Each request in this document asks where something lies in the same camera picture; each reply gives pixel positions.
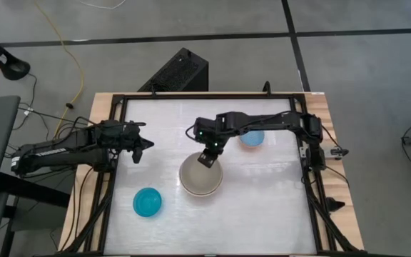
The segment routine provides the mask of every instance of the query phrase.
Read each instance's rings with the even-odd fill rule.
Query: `blue bowl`
[[[264,131],[250,131],[245,135],[239,136],[239,138],[246,146],[259,146],[264,141]]]
[[[160,193],[154,188],[143,188],[134,196],[134,211],[142,217],[155,215],[162,203]]]

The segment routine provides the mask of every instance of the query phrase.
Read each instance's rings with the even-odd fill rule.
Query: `black box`
[[[182,48],[138,92],[208,91],[208,61]]]

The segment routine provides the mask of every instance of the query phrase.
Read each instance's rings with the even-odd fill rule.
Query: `yellow cable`
[[[83,74],[83,70],[82,67],[80,66],[80,64],[78,63],[76,57],[66,48],[66,46],[64,45],[63,42],[63,38],[61,37],[60,32],[58,31],[58,29],[56,28],[56,26],[54,25],[54,23],[50,20],[49,16],[46,14],[46,12],[39,6],[37,0],[34,0],[34,4],[36,5],[37,9],[42,13],[42,15],[44,15],[44,17],[46,17],[46,20],[50,23],[50,26],[54,29],[56,35],[58,36],[58,38],[60,39],[61,45],[63,46],[64,51],[70,56],[72,57],[72,59],[74,60],[74,62],[77,65],[78,70],[80,71],[80,89],[78,90],[76,96],[72,99],[72,101],[70,102],[71,104],[74,103],[74,101],[82,94],[83,91],[83,84],[85,81],[85,76]],[[61,126],[61,123],[63,122],[64,117],[66,116],[66,114],[68,113],[68,109],[66,107],[66,109],[63,112],[63,115],[61,116],[61,120],[58,122],[58,126],[56,126],[55,129],[55,133],[54,133],[54,137],[57,135],[58,133],[58,129]]]

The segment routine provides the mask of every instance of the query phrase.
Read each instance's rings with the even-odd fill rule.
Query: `concrete floor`
[[[112,6],[119,0],[91,2]],[[128,0],[115,10],[71,0],[39,3],[67,40],[288,31],[278,0]],[[411,1],[289,4],[296,31],[411,28]],[[32,0],[0,0],[0,42],[56,40]],[[344,164],[365,248],[411,256],[411,164],[400,148],[400,137],[411,125],[411,34],[309,37],[299,38],[299,44],[311,90],[326,92],[339,142],[350,149]],[[288,38],[71,46],[85,71],[86,89],[68,117],[87,116],[95,92],[136,91],[181,47],[210,62],[211,91],[260,91],[266,80],[277,91],[302,91]],[[72,60],[60,46],[8,50],[28,61],[39,79],[35,109],[61,115],[79,87]],[[16,94],[28,101],[32,82],[0,76],[0,96]],[[56,121],[46,121],[53,131]],[[12,133],[11,142],[44,138],[45,128],[33,116]],[[61,190],[70,190],[71,184],[67,181]],[[20,207],[31,204],[21,201]],[[49,232],[61,226],[64,210],[36,208],[17,226],[31,228],[40,221],[44,226],[16,233],[12,256],[54,252]],[[43,208],[49,217],[40,217]],[[54,231],[57,241],[60,232]]]

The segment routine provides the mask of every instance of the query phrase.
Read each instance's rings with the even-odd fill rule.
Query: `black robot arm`
[[[88,164],[94,171],[109,172],[115,169],[112,155],[122,150],[132,151],[133,161],[138,163],[142,151],[153,146],[139,136],[139,126],[145,124],[107,120],[71,129],[64,138],[23,145],[11,156],[11,170],[24,176],[46,166]]]
[[[211,167],[223,153],[228,139],[243,135],[249,131],[289,130],[309,144],[311,165],[324,169],[325,157],[320,143],[323,140],[321,119],[311,114],[284,111],[273,115],[250,116],[242,112],[231,111],[218,114],[215,120],[197,118],[194,123],[194,140],[205,144],[198,161]]]

